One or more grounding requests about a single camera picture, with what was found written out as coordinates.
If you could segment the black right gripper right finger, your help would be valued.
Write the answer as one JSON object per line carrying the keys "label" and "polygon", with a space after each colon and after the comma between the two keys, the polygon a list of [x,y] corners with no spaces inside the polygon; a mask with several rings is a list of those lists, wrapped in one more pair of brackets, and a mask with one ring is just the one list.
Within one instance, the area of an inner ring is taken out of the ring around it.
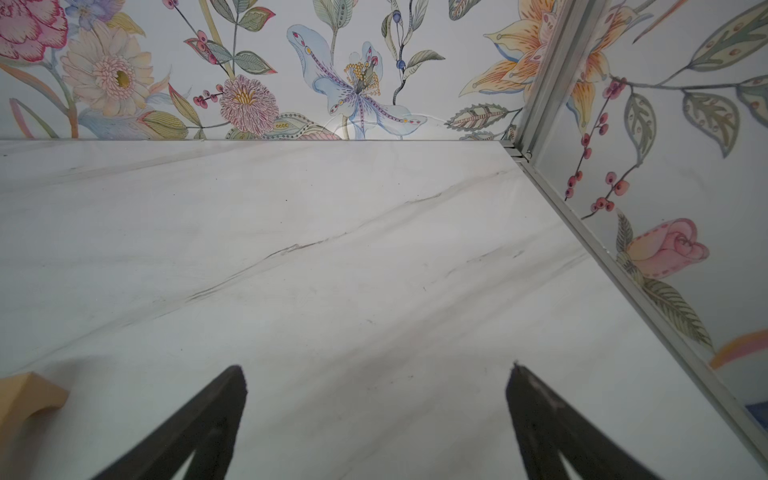
{"label": "black right gripper right finger", "polygon": [[516,363],[505,390],[525,472],[530,479],[656,479],[527,367]]}

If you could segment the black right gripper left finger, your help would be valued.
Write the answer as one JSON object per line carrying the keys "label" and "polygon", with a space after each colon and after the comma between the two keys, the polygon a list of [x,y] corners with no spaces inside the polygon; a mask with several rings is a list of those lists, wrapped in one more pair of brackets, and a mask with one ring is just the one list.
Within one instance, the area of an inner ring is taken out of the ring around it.
{"label": "black right gripper left finger", "polygon": [[233,458],[247,400],[242,368],[221,372],[98,479],[223,479]]}

